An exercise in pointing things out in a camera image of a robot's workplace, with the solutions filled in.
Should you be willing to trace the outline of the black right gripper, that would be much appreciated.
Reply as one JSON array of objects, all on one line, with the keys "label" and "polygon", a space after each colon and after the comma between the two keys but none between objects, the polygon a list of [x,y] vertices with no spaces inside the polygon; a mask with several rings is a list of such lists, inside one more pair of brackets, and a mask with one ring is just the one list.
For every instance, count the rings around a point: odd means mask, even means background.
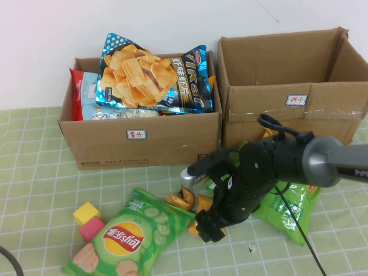
[{"label": "black right gripper", "polygon": [[271,171],[236,169],[224,181],[219,178],[224,170],[208,172],[217,187],[210,209],[196,214],[196,228],[200,229],[200,237],[205,243],[217,243],[226,236],[224,227],[246,220],[271,190]]}]

